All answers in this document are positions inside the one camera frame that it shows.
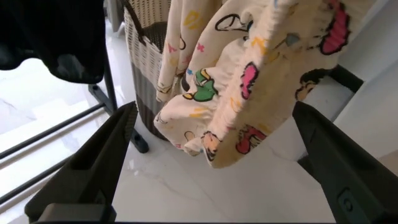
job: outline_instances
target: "green cartoon character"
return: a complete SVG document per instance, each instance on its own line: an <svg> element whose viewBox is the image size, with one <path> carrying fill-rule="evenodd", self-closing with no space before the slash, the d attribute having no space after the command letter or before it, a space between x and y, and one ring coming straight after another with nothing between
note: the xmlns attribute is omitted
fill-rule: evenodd
<svg viewBox="0 0 398 224"><path fill-rule="evenodd" d="M214 79L207 74L206 69L201 69L195 74L195 84L197 92L186 93L182 96L187 100L195 100L197 102L206 102L213 99L214 95L218 95L218 91L214 88Z"/></svg>

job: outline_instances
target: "metal rod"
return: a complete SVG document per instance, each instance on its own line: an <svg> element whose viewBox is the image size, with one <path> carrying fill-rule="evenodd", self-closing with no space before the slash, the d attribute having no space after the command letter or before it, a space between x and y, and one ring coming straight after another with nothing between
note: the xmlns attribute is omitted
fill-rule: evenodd
<svg viewBox="0 0 398 224"><path fill-rule="evenodd" d="M59 129L61 129L61 128L63 128L63 127L65 127L65 126L67 126L67 125L69 125L69 124L71 124L71 123L73 123L73 122L79 120L80 118L83 118L83 117L89 115L90 113L92 113L92 112L94 112L94 111L96 111L96 110L102 108L104 105L105 105L104 103L99 103L99 104L97 104L97 105L91 107L90 109L87 109L87 110L81 112L80 114L75 115L75 116L73 116L73 117L67 119L67 120L64 121L64 122L59 123L59 124L57 124L56 126L50 128L50 129L48 129L48 130L46 130L46 131L43 131L42 133L40 133L40 134L38 134L38 135L35 135L35 136L31 137L30 139L25 140L25 141L19 143L19 144L16 145L16 146L13 146L13 147L11 147L11 148L5 150L4 152L0 153L0 159L3 159L3 158L5 158L5 157L7 157L7 156L10 156L11 154L13 154L13 153L15 153L15 152L17 152L17 151L23 149L24 147L26 147L26 146L28 146L28 145L30 145L30 144L32 144L32 143L35 143L36 141L38 141L38 140L40 140L40 139L42 139L42 138L48 136L49 134L52 134L52 133L58 131Z"/></svg>
<svg viewBox="0 0 398 224"><path fill-rule="evenodd" d="M3 195L2 197L0 197L0 205L6 203L8 200L12 199L13 197L15 197L16 195L22 193L24 190L28 189L29 187L35 185L36 183L38 183L39 181L41 181L42 179L48 177L50 174L52 174L53 172L59 170L59 168L61 168L70 158L71 156L69 156L68 158L62 160L61 162L55 164L54 166L50 167L49 169L47 169L46 171L42 172L41 174L33 177L32 179L28 180L27 182L23 183L22 185L20 185L19 187L17 187L16 189L6 193L5 195Z"/></svg>
<svg viewBox="0 0 398 224"><path fill-rule="evenodd" d="M104 71L104 79L106 85L106 91L108 92L108 98L111 101L112 111L116 111L118 108L118 103L116 101L116 95L114 92L114 85L112 80L111 66L109 65L108 52L105 52L105 71Z"/></svg>

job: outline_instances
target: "white tile floor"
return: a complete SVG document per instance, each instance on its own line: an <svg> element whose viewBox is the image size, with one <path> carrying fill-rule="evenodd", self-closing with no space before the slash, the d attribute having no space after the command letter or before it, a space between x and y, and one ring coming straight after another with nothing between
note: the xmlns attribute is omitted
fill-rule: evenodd
<svg viewBox="0 0 398 224"><path fill-rule="evenodd" d="M135 96L124 36L108 34L107 45L119 103L126 103ZM2 144L9 146L22 138L9 134L12 129L43 122L38 126L44 130L58 119L96 104L86 86L57 80L44 73L44 68L40 70L40 62L35 59L24 63L27 66L24 71L0 80L0 113L7 118L0 121L0 138ZM37 72L27 75L28 67L37 68ZM41 82L30 80L42 74ZM24 90L16 92L10 87L13 85ZM57 116L53 118L50 109ZM100 113L69 132L58 134L60 139L44 142L40 148L33 146L35 149L29 150L34 152L17 161L21 165L5 167L6 162L0 161L0 179L7 183L0 186L0 195L16 187L22 179L33 177L39 169L75 152L106 118L106 114ZM277 157L266 142L236 165L216 170L208 166L204 157L190 157L151 135L139 118L136 129L148 142L150 152L139 154L134 146L129 146L113 202L119 221L334 222L320 185L296 162ZM24 203L0 207L0 223L25 223Z"/></svg>

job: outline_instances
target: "black rubber foot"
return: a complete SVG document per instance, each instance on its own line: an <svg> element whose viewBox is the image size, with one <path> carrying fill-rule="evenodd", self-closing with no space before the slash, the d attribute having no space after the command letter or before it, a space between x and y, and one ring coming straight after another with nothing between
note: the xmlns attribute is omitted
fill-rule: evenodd
<svg viewBox="0 0 398 224"><path fill-rule="evenodd" d="M149 151L148 143L135 129L132 130L131 142L140 153L147 153Z"/></svg>

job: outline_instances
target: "wicker basket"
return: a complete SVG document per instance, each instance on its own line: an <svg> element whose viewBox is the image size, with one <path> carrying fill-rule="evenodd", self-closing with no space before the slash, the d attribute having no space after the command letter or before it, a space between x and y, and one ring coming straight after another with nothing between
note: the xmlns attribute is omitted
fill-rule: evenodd
<svg viewBox="0 0 398 224"><path fill-rule="evenodd" d="M124 0L126 42L129 48L137 106L142 122L155 136L154 126L163 103L156 100L162 52L171 0Z"/></svg>

